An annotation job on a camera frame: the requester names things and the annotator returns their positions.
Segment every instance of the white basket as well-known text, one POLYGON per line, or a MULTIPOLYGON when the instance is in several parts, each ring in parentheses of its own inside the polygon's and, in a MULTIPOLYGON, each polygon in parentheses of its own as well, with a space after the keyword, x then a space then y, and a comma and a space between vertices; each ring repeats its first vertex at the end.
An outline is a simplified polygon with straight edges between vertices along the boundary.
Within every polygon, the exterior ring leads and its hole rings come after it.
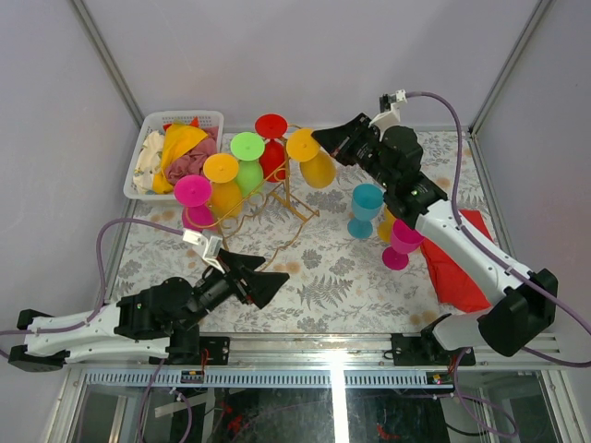
POLYGON ((138 163, 138 156, 141 152, 141 146, 146 137, 152 131, 160 131, 164 134, 163 126, 174 121, 180 121, 185 124, 190 124, 193 119, 199 119, 199 127, 218 126, 217 149, 218 152, 222 146, 222 132, 223 132, 223 115, 217 111, 162 111, 160 113, 153 113, 146 117, 143 125, 139 131, 138 141, 136 147, 133 149, 131 156, 131 163, 127 170, 126 182, 123 185, 123 193, 127 198, 149 201, 150 203, 175 203, 175 196, 171 194, 140 194, 133 183, 133 173, 138 163))

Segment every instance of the tabletop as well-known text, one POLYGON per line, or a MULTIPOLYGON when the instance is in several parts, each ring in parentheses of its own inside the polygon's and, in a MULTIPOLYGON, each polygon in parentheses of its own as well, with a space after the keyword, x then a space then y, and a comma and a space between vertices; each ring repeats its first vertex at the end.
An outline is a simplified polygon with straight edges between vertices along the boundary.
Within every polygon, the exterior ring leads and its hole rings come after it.
MULTIPOLYGON (((418 132, 425 154, 422 171, 448 194, 452 190, 457 136, 454 132, 418 132)), ((232 135, 223 136, 229 150, 232 135)), ((410 255, 402 271, 392 271, 381 261, 387 245, 373 221, 374 233, 358 240, 346 225, 353 216, 353 189, 372 179, 358 167, 338 167, 337 178, 323 189, 314 189, 292 166, 293 193, 320 216, 312 218, 293 245, 281 251, 267 270, 289 272, 290 280, 262 310, 242 305, 235 297, 221 304, 200 323, 207 332, 292 333, 392 333, 421 330, 443 313, 458 313, 438 302, 420 250, 410 255)), ((493 239, 488 204, 472 153, 464 144, 458 202, 461 209, 479 210, 493 239)), ((256 208, 245 208, 253 212, 256 208)), ((182 229, 181 208, 139 202, 134 217, 182 229)), ((277 246, 296 233, 300 219, 274 199, 254 219, 228 240, 232 252, 270 258, 277 246)), ((132 225, 117 272, 113 298, 133 295, 169 277, 195 283, 205 270, 190 244, 180 237, 132 225)))

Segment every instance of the folded red cloth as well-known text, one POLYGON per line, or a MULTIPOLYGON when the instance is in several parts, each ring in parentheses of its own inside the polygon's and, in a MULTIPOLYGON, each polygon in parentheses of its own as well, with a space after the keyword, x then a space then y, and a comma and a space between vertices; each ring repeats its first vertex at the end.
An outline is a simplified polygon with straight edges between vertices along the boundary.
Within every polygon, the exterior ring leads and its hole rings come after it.
MULTIPOLYGON (((479 211, 460 212, 490 239, 490 233, 479 211)), ((440 303, 449 303, 464 312, 475 312, 490 307, 487 298, 472 279, 438 246, 426 238, 421 245, 421 251, 427 261, 428 274, 440 303)))

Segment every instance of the table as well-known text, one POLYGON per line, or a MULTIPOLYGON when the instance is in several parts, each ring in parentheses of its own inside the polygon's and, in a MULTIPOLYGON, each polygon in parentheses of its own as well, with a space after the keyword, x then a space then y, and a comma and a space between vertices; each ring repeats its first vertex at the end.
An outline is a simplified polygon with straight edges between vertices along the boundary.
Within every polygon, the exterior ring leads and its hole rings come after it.
MULTIPOLYGON (((448 193, 452 190, 457 136, 454 132, 419 132, 423 146, 423 171, 448 193)), ((232 135, 223 136, 229 150, 232 135)), ((234 297, 220 305, 200 324, 205 332, 287 333, 390 333, 416 332, 443 313, 457 313, 440 305, 420 251, 410 256, 401 272, 387 269, 381 253, 387 246, 375 233, 366 240, 347 230, 351 195, 355 186, 371 182, 358 167, 339 167, 337 179, 318 190, 309 187, 293 167, 294 194, 320 210, 297 241, 279 253, 267 270, 289 272, 290 280, 264 309, 241 305, 234 297)), ((480 210, 494 238, 488 204, 479 182, 471 151, 464 144, 461 209, 480 210)), ((134 217, 182 228, 181 209, 139 203, 134 217)), ((374 220, 374 228, 381 221, 374 220)), ((300 220, 272 201, 254 220, 228 241, 230 250, 271 257, 275 248, 291 240, 300 220)), ((200 278, 205 265, 189 244, 173 234, 132 225, 117 272, 113 298, 138 293, 169 277, 191 282, 200 278)))

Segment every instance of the white wall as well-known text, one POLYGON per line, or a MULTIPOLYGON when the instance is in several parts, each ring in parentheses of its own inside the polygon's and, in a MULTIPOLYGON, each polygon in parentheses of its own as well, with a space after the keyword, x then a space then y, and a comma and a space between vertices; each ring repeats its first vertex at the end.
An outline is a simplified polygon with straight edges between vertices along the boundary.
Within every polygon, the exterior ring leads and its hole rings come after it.
MULTIPOLYGON (((139 107, 262 114, 307 125, 375 115, 378 97, 432 90, 468 125, 537 0, 87 0, 139 107)), ((429 100, 409 125, 451 126, 429 100)))
MULTIPOLYGON (((94 239, 121 214, 138 130, 67 1, 4 2, 0 60, 0 328, 13 329, 24 308, 92 306, 94 239)), ((42 439, 64 376, 0 361, 1 441, 42 439)))
MULTIPOLYGON (((517 256, 559 278, 559 297, 591 320, 591 3, 556 2, 479 134, 517 256)), ((554 326, 574 360, 591 337, 560 314, 554 326)), ((573 371, 591 429, 591 370, 573 371)))

